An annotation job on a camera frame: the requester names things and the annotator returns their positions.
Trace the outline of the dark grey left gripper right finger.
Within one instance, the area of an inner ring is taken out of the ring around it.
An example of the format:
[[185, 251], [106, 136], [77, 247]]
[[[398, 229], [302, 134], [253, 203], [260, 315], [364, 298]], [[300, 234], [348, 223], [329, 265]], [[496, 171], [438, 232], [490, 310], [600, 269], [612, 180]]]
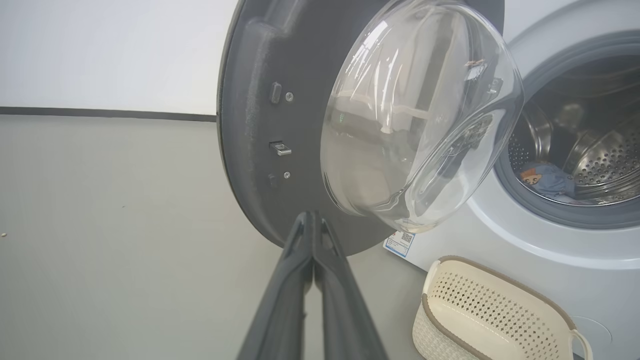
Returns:
[[387, 360], [354, 273], [332, 226], [313, 212], [314, 280], [322, 294], [322, 327], [326, 360]]

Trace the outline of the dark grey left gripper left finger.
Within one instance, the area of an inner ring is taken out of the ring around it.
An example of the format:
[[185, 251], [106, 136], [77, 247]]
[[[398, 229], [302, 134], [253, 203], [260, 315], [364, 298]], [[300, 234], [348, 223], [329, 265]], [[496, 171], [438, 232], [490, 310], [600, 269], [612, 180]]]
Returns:
[[301, 360], [305, 297], [313, 283], [315, 216], [300, 213], [262, 296], [237, 358]]

